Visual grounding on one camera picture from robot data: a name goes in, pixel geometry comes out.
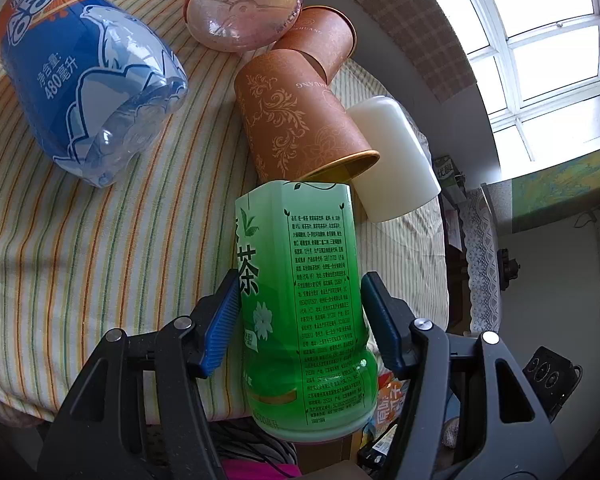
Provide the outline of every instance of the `gold cup rim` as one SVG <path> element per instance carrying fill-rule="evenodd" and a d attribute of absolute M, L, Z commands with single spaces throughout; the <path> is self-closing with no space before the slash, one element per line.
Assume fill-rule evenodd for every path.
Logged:
<path fill-rule="evenodd" d="M 353 56 L 353 52 L 355 51 L 356 45 L 358 44 L 358 35 L 356 34 L 356 28 L 353 26 L 353 23 L 351 23 L 351 20 L 344 12 L 326 5 L 308 5 L 302 8 L 302 10 L 305 9 L 327 9 L 339 15 L 347 23 L 347 25 L 349 25 L 349 28 L 351 29 L 351 34 L 353 35 L 353 45 L 351 45 L 351 51 L 347 55 L 347 58 Z"/>
<path fill-rule="evenodd" d="M 294 180 L 298 182 L 305 182 L 311 177 L 318 176 L 319 174 L 324 173 L 328 170 L 332 170 L 333 168 L 336 168 L 338 166 L 344 166 L 346 164 L 349 164 L 350 162 L 355 162 L 357 160 L 361 160 L 362 158 L 371 157 L 374 159 L 374 161 L 371 164 L 369 164 L 366 168 L 362 168 L 361 170 L 359 170 L 356 174 L 352 174 L 349 177 L 349 180 L 352 180 L 356 178 L 359 174 L 371 168 L 380 159 L 380 152 L 378 152 L 377 150 L 365 150 L 363 152 L 352 153 L 351 155 L 346 155 L 341 158 L 338 158 L 337 160 L 329 162 L 324 166 L 317 168 L 316 170 L 310 171 L 309 173 L 305 173 L 303 176 L 295 178 Z"/>

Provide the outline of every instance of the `speaker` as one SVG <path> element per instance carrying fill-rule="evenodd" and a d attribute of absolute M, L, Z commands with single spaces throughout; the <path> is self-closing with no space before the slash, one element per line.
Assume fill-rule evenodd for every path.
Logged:
<path fill-rule="evenodd" d="M 582 367 L 541 346 L 523 369 L 550 421 L 582 378 Z"/>

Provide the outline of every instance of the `brown plaid fabric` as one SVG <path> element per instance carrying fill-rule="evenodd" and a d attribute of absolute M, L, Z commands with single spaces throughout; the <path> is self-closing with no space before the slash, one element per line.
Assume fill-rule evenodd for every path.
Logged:
<path fill-rule="evenodd" d="M 355 0 L 411 60 L 440 102 L 475 83 L 458 37 L 436 0 Z"/>

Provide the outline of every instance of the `bottle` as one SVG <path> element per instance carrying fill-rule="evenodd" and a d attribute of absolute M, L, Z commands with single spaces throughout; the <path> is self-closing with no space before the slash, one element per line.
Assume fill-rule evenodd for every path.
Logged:
<path fill-rule="evenodd" d="M 42 149 L 97 187 L 152 143 L 187 94 L 169 47 L 107 0 L 7 0 L 0 60 Z"/>
<path fill-rule="evenodd" d="M 235 203 L 244 386 L 253 417 L 292 442 L 361 428 L 376 407 L 349 186 L 274 180 Z"/>
<path fill-rule="evenodd" d="M 209 48 L 246 52 L 280 38 L 296 22 L 302 0 L 185 0 L 191 35 Z"/>

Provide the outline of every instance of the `green tea bottle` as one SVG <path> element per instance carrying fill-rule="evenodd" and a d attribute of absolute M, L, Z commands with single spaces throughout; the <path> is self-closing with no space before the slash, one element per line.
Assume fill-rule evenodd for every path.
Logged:
<path fill-rule="evenodd" d="M 349 186 L 276 180 L 235 202 L 245 389 L 273 436 L 361 428 L 378 378 L 366 349 Z"/>

